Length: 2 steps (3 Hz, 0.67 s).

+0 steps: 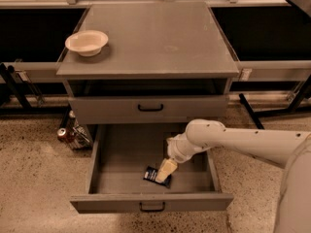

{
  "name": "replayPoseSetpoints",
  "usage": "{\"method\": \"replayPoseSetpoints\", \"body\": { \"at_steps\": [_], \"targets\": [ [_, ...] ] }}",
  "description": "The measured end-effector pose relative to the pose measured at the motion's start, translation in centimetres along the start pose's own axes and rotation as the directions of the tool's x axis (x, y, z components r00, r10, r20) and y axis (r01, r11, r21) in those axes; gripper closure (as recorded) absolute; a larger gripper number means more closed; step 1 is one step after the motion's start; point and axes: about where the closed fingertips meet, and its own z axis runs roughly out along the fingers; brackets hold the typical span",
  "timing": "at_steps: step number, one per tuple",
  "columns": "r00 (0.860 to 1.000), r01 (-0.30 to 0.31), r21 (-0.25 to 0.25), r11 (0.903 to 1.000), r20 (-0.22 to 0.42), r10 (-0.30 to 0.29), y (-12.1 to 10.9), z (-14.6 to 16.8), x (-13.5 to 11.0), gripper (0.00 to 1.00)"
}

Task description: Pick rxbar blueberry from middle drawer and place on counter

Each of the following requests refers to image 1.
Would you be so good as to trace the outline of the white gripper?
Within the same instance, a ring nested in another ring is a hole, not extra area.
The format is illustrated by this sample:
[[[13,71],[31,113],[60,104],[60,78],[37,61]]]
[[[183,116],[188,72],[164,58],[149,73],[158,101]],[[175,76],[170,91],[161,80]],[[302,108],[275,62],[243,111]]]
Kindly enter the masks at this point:
[[[167,154],[157,172],[155,180],[163,183],[172,173],[177,170],[178,163],[185,163],[195,154],[197,146],[192,144],[185,133],[167,139]]]

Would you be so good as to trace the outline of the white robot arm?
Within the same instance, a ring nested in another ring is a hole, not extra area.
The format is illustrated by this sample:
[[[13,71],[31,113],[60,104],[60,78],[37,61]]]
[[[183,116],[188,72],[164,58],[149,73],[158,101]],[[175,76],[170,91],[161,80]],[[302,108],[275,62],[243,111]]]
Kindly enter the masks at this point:
[[[167,140],[168,156],[159,183],[195,154],[224,147],[284,170],[273,233],[311,233],[311,132],[227,128],[214,120],[194,119],[183,133]]]

